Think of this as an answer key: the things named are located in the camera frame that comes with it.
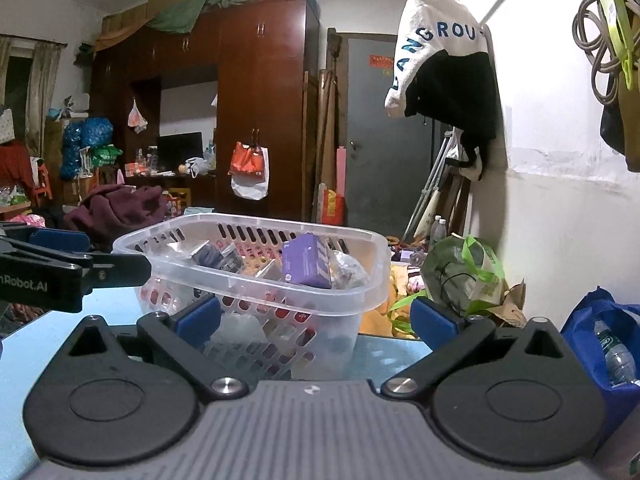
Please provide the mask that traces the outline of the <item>maroon clothing pile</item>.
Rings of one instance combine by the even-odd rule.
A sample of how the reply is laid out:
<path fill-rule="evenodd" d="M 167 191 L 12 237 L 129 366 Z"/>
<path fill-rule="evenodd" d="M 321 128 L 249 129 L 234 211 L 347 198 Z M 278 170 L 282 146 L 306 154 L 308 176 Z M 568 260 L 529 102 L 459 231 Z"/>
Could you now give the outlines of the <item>maroon clothing pile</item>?
<path fill-rule="evenodd" d="M 160 186 L 101 185 L 65 215 L 64 224 L 85 233 L 94 246 L 111 247 L 125 234 L 163 222 L 166 205 Z"/>

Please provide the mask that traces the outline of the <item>green white plastic bag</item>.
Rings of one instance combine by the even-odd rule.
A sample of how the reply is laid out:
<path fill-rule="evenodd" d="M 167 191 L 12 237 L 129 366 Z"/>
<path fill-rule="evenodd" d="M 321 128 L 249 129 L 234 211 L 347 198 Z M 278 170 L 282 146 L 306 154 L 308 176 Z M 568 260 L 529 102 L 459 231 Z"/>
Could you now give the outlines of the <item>green white plastic bag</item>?
<path fill-rule="evenodd" d="M 506 325 L 499 313 L 506 282 L 490 246 L 471 235 L 448 236 L 428 251 L 418 268 L 424 297 L 464 318 L 483 315 L 499 326 Z"/>

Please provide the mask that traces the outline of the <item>yellow orange blanket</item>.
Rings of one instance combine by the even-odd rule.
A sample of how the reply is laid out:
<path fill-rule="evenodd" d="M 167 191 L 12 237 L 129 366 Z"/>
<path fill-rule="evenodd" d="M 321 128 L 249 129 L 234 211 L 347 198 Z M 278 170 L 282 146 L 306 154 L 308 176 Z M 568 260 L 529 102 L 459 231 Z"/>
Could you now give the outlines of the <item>yellow orange blanket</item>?
<path fill-rule="evenodd" d="M 424 295 L 424 281 L 417 266 L 393 262 L 388 280 L 388 297 L 376 309 L 365 313 L 360 335 L 416 340 L 410 323 L 410 304 Z"/>

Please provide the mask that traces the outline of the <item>aluminium crutches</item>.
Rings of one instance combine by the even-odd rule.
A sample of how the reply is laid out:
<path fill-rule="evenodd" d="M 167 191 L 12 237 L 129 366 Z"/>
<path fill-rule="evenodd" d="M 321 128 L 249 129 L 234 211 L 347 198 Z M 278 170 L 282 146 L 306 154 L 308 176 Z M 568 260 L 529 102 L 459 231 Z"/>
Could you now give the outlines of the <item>aluminium crutches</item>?
<path fill-rule="evenodd" d="M 418 201 L 416 202 L 416 206 L 414 206 L 413 212 L 407 222 L 404 234 L 402 234 L 400 239 L 403 243 L 408 242 L 410 235 L 416 232 L 419 221 L 422 219 L 424 211 L 426 211 L 426 207 L 430 201 L 431 194 L 444 171 L 447 153 L 450 151 L 451 145 L 454 144 L 454 141 L 456 140 L 456 134 L 460 132 L 460 129 L 453 128 L 452 130 L 444 133 L 444 138 L 442 139 L 442 144 L 440 144 L 431 172 L 426 179 Z"/>

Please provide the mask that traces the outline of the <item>clear plastic laundry basket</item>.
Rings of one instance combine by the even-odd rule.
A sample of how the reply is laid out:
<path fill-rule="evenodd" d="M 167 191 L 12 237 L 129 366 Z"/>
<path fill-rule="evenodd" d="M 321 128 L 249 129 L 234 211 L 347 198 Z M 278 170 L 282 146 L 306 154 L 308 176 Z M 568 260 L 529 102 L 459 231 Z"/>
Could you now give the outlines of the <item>clear plastic laundry basket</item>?
<path fill-rule="evenodd" d="M 356 258 L 367 285 L 321 289 L 287 283 L 282 247 L 312 233 L 329 249 Z M 141 307 L 175 314 L 210 292 L 222 321 L 202 349 L 250 378 L 336 379 L 344 376 L 362 316 L 388 297 L 390 252 L 382 235 L 342 226 L 234 216 L 186 214 L 119 237 L 121 255 L 145 255 L 151 277 Z"/>

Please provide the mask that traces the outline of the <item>white round wrapped item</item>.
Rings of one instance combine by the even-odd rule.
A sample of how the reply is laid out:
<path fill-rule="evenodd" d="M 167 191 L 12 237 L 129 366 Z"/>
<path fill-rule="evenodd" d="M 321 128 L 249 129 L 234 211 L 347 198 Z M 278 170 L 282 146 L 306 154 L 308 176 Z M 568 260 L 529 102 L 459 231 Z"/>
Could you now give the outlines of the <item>white round wrapped item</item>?
<path fill-rule="evenodd" d="M 334 289 L 353 289 L 367 285 L 369 274 L 353 256 L 332 250 L 330 258 L 331 284 Z"/>

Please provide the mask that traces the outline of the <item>purple small box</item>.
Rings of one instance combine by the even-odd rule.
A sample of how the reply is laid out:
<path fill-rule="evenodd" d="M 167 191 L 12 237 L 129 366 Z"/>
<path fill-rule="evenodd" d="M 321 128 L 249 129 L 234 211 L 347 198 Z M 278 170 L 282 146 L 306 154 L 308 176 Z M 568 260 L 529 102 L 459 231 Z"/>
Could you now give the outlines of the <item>purple small box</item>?
<path fill-rule="evenodd" d="M 317 235 L 304 233 L 282 247 L 282 274 L 287 283 L 331 289 L 329 249 Z"/>

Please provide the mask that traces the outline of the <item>blue shopping bag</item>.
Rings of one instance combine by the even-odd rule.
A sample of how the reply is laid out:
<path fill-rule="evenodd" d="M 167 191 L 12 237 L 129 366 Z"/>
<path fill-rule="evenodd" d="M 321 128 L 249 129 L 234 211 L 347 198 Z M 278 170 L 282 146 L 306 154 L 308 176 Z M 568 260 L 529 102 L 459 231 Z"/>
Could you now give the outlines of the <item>blue shopping bag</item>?
<path fill-rule="evenodd" d="M 574 307 L 561 335 L 600 390 L 606 440 L 639 404 L 639 307 L 597 288 Z"/>

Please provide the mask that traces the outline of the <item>clear plastic water bottle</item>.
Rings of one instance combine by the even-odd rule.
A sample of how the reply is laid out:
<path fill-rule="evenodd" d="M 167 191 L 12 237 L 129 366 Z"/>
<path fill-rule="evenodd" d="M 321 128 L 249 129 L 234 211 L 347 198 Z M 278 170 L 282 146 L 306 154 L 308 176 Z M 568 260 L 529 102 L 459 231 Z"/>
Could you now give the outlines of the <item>clear plastic water bottle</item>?
<path fill-rule="evenodd" d="M 602 320 L 594 323 L 594 333 L 604 354 L 610 384 L 613 387 L 638 384 L 636 362 L 628 348 Z"/>

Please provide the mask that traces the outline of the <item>orange white hanging bag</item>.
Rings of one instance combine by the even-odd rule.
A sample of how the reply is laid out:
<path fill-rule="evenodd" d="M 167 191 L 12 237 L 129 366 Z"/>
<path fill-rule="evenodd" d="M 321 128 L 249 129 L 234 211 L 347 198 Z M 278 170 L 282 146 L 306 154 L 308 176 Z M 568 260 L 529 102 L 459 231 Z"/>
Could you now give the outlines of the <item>orange white hanging bag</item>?
<path fill-rule="evenodd" d="M 267 197 L 270 179 L 268 148 L 260 144 L 259 129 L 253 129 L 250 143 L 236 142 L 228 175 L 235 196 L 259 202 Z"/>

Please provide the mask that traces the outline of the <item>grey door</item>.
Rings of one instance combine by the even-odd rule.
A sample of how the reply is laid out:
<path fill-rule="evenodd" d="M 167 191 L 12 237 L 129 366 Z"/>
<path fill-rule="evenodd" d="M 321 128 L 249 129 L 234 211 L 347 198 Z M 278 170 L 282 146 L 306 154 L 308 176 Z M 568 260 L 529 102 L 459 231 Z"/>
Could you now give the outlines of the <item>grey door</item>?
<path fill-rule="evenodd" d="M 431 172 L 445 128 L 421 115 L 391 118 L 395 38 L 348 35 L 341 55 L 341 144 L 346 223 L 401 238 Z"/>

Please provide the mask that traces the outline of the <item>dark red wooden wardrobe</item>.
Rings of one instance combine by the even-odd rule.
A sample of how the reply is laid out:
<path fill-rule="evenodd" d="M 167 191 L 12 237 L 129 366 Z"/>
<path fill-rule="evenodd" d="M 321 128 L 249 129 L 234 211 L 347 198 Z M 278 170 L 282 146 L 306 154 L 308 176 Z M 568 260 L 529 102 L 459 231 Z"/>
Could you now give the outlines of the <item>dark red wooden wardrobe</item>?
<path fill-rule="evenodd" d="M 96 54 L 90 104 L 113 125 L 121 162 L 160 136 L 163 89 L 216 82 L 215 189 L 222 212 L 308 220 L 314 195 L 320 24 L 307 0 L 265 0 L 202 13 L 186 35 L 148 26 Z M 228 174 L 239 142 L 269 155 L 266 198 L 243 200 Z"/>

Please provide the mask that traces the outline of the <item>black hanging garment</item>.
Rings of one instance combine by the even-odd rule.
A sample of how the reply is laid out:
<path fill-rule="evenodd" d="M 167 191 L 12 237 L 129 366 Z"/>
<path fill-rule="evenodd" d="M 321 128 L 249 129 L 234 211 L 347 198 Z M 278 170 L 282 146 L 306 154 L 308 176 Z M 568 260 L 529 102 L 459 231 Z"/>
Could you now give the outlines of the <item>black hanging garment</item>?
<path fill-rule="evenodd" d="M 432 55 L 408 85 L 405 115 L 422 115 L 461 131 L 464 159 L 454 166 L 486 165 L 498 129 L 498 90 L 489 54 Z"/>

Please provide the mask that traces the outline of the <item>olive hanging bag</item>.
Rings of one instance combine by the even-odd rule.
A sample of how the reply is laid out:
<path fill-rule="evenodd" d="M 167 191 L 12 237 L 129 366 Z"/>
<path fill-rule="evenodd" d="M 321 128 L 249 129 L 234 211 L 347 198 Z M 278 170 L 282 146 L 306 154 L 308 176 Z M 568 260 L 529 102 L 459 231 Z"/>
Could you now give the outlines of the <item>olive hanging bag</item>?
<path fill-rule="evenodd" d="M 600 136 L 612 150 L 625 157 L 627 169 L 638 174 L 640 165 L 639 86 L 628 90 L 623 73 L 611 77 L 608 90 L 617 84 L 617 98 L 605 105 L 601 117 Z"/>

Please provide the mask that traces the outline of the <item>white blue lettered garment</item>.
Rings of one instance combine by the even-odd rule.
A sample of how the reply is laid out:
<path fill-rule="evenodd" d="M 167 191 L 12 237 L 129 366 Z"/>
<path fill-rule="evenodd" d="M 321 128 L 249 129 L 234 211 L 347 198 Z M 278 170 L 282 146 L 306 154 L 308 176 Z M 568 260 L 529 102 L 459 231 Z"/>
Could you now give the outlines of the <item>white blue lettered garment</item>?
<path fill-rule="evenodd" d="M 397 33 L 393 82 L 385 98 L 388 116 L 405 114 L 409 84 L 422 65 L 434 61 L 440 52 L 456 58 L 487 54 L 480 24 L 457 0 L 407 0 Z"/>

